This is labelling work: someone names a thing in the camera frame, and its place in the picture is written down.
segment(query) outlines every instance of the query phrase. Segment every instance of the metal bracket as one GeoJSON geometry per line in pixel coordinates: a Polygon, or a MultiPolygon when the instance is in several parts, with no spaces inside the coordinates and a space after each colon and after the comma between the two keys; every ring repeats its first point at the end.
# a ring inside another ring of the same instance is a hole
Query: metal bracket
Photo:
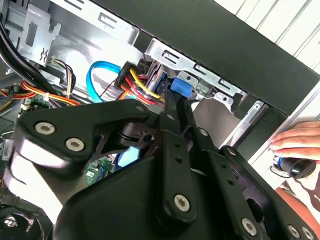
{"type": "Polygon", "coordinates": [[[196,62],[192,61],[176,50],[173,50],[155,38],[151,40],[145,54],[173,70],[187,71],[230,96],[234,96],[236,93],[239,93],[243,96],[247,94],[238,87],[230,84],[226,80],[221,79],[218,75],[208,71],[196,62]]]}
{"type": "Polygon", "coordinates": [[[139,30],[90,0],[51,0],[123,43],[133,45],[139,30]]]}
{"type": "Polygon", "coordinates": [[[19,53],[46,66],[52,41],[59,35],[61,24],[57,23],[51,31],[51,15],[32,4],[28,5],[21,41],[18,46],[19,53]]]}
{"type": "Polygon", "coordinates": [[[222,103],[223,105],[225,105],[225,107],[231,112],[231,106],[234,103],[234,100],[232,99],[232,97],[224,94],[223,92],[217,92],[215,95],[211,96],[209,94],[207,95],[202,95],[202,94],[198,94],[197,95],[197,99],[201,100],[201,99],[215,99],[218,102],[222,103]]]}

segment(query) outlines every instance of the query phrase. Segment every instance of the red wire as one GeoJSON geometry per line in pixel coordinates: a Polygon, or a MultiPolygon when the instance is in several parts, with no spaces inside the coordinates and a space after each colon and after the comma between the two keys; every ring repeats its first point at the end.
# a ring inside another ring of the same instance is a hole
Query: red wire
{"type": "Polygon", "coordinates": [[[128,93],[129,95],[136,96],[137,99],[138,99],[139,101],[143,102],[144,104],[149,104],[148,102],[145,102],[145,100],[142,99],[141,97],[135,95],[133,91],[131,91],[129,88],[127,88],[127,87],[124,86],[123,84],[120,85],[120,87],[122,88],[123,91],[127,91],[127,93],[128,93]]]}
{"type": "MultiPolygon", "coordinates": [[[[0,90],[0,94],[2,94],[5,97],[8,97],[8,94],[5,93],[4,91],[0,90]]],[[[29,99],[32,98],[34,96],[36,96],[37,94],[35,92],[29,92],[28,94],[25,95],[13,95],[13,99],[29,99]]]]}
{"type": "Polygon", "coordinates": [[[150,101],[148,99],[146,99],[144,96],[142,96],[140,94],[140,92],[138,92],[138,90],[136,89],[136,87],[132,84],[132,82],[130,81],[129,77],[125,77],[125,81],[129,84],[132,92],[134,93],[134,95],[138,96],[139,98],[143,99],[146,103],[148,104],[156,104],[154,101],[150,101]]]}

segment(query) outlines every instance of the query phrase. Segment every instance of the black panel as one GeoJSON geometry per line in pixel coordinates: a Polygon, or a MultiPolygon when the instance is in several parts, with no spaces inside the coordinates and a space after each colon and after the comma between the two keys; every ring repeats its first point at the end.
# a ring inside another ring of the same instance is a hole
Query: black panel
{"type": "Polygon", "coordinates": [[[286,115],[319,75],[212,0],[94,0],[286,115]]]}
{"type": "Polygon", "coordinates": [[[287,119],[287,116],[270,107],[237,142],[235,148],[247,161],[287,119]]]}

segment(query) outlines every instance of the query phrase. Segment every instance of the zip tie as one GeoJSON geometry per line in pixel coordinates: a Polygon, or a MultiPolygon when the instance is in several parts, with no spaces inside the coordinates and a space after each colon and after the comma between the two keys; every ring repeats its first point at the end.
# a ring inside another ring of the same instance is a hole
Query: zip tie
{"type": "Polygon", "coordinates": [[[49,92],[47,92],[44,96],[43,96],[43,100],[46,102],[49,102],[49,92]]]}

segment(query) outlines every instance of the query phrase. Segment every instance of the yellow wire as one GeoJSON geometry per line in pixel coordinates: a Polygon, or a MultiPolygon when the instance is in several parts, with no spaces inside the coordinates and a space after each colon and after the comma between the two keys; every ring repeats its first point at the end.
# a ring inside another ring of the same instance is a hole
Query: yellow wire
{"type": "MultiPolygon", "coordinates": [[[[39,94],[39,95],[42,95],[42,96],[46,96],[46,94],[45,94],[44,92],[39,91],[39,90],[37,90],[36,88],[30,87],[30,86],[28,86],[27,84],[24,84],[24,87],[25,87],[26,89],[28,89],[29,91],[33,92],[33,93],[36,93],[36,94],[39,94]]],[[[49,94],[49,98],[62,101],[62,102],[64,102],[64,103],[70,104],[70,105],[72,105],[72,106],[77,106],[77,105],[79,105],[79,104],[76,104],[75,102],[73,102],[72,100],[70,100],[70,101],[67,100],[67,98],[65,98],[65,97],[59,97],[59,96],[53,95],[53,94],[49,94]]]]}
{"type": "Polygon", "coordinates": [[[140,88],[142,88],[147,94],[149,94],[150,96],[152,96],[152,97],[154,97],[154,98],[156,98],[156,99],[160,99],[160,98],[161,98],[160,95],[157,95],[157,94],[155,94],[153,91],[150,91],[148,88],[146,88],[145,85],[143,85],[143,84],[141,83],[141,81],[139,80],[137,74],[135,73],[135,71],[134,71],[132,68],[130,68],[129,71],[130,71],[130,73],[131,73],[134,81],[136,82],[136,84],[137,84],[140,88]]]}
{"type": "Polygon", "coordinates": [[[6,109],[6,107],[11,103],[12,101],[8,101],[5,105],[3,105],[1,108],[0,108],[0,112],[3,111],[4,109],[6,109]]]}

